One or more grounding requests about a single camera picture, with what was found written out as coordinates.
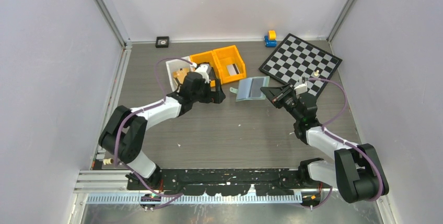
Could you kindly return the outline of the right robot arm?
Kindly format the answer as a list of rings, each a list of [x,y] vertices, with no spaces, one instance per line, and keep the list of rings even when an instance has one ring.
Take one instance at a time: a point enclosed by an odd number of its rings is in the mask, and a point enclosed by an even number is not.
[[[343,139],[317,118],[317,98],[300,93],[290,84],[261,87],[261,92],[276,108],[285,109],[294,119],[294,133],[304,144],[317,148],[333,162],[311,159],[301,162],[298,181],[304,187],[317,182],[338,189],[348,203],[376,201],[390,188],[375,147]]]

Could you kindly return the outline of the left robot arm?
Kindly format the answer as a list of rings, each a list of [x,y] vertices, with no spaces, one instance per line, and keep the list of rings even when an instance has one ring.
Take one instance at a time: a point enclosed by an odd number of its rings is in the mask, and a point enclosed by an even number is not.
[[[160,183],[160,167],[142,151],[146,131],[184,115],[196,102],[222,103],[226,96],[221,81],[215,79],[214,82],[212,87],[202,73],[189,72],[178,89],[157,102],[132,109],[118,106],[98,138],[98,145],[141,176],[143,186],[155,189]]]

